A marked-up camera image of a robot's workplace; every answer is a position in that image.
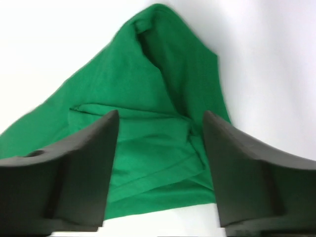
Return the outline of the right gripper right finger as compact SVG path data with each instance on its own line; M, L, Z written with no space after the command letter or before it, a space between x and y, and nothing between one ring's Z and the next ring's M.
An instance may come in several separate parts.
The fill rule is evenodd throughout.
M228 235L313 235L316 163L203 116L220 226Z

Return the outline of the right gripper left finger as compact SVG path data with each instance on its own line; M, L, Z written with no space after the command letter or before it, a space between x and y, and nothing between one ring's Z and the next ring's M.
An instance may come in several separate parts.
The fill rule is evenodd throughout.
M0 161L2 232L95 232L102 226L119 131L114 110L21 157Z

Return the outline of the green t shirt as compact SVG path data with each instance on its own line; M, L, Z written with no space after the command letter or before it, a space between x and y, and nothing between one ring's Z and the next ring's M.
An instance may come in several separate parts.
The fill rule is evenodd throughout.
M154 4L45 102L0 137L24 156L98 120L120 116L106 219L215 202L202 117L225 107L217 56L170 8Z

